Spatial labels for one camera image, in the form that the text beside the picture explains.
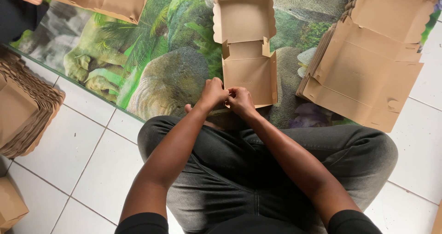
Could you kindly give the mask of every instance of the dark pants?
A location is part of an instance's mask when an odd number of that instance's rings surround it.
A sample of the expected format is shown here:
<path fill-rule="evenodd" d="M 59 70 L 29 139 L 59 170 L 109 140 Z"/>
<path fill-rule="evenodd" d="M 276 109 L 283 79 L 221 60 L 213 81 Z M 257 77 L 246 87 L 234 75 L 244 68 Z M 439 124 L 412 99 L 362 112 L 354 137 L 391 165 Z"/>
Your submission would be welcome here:
<path fill-rule="evenodd" d="M 140 130 L 138 148 L 146 162 L 180 118 L 151 118 Z M 311 152 L 366 209 L 390 176 L 397 148 L 383 132 L 357 125 L 281 130 Z M 252 130 L 203 126 L 192 154 L 169 189 L 167 206 L 188 233 L 251 213 L 324 233 L 308 198 L 288 178 Z"/>

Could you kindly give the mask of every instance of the green rug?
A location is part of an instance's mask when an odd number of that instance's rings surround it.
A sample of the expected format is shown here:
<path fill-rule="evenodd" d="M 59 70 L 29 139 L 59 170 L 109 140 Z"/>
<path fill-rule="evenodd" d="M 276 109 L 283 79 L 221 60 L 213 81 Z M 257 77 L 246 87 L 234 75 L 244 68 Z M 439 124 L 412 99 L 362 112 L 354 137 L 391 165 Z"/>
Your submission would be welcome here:
<path fill-rule="evenodd" d="M 274 0 L 278 50 L 278 103 L 260 108 L 279 128 L 354 122 L 295 97 L 322 34 L 338 20 L 347 0 Z M 212 0 L 148 0 L 139 25 L 51 2 L 35 32 L 11 45 L 104 100 L 147 120 L 184 116 L 204 81 L 222 79 L 221 45 L 213 41 Z M 440 11 L 431 15 L 423 41 Z M 229 109 L 209 120 L 244 128 Z"/>

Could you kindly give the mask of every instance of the black shirt sleeve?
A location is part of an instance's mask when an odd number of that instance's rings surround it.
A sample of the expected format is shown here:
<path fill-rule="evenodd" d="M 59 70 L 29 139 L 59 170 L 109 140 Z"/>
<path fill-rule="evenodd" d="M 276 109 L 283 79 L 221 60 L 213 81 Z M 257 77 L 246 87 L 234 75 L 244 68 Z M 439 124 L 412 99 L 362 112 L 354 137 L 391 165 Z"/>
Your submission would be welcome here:
<path fill-rule="evenodd" d="M 329 234 L 382 234 L 363 213 L 354 210 L 337 212 L 329 221 Z"/>
<path fill-rule="evenodd" d="M 168 234 L 167 220 L 158 213 L 143 212 L 123 220 L 115 234 Z"/>

